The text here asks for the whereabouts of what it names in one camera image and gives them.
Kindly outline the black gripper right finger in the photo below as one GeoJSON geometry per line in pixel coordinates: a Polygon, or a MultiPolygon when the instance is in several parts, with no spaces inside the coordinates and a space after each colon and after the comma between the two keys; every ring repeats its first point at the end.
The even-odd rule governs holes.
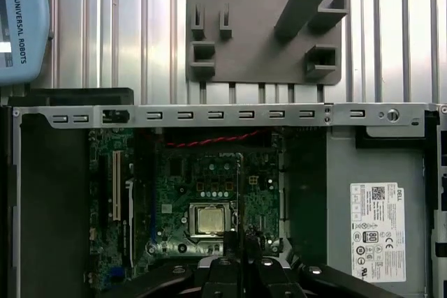
{"type": "Polygon", "coordinates": [[[292,267],[284,260],[264,256],[254,234],[244,234],[243,256],[248,297],[398,296],[327,265],[292,267]]]}

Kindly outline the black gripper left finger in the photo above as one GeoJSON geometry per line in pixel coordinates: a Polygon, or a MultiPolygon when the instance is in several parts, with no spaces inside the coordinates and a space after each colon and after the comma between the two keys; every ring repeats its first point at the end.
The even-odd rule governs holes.
{"type": "Polygon", "coordinates": [[[120,285],[118,297],[240,297],[242,270],[239,236],[223,236],[223,255],[208,256],[197,263],[180,260],[150,269],[120,285]]]}

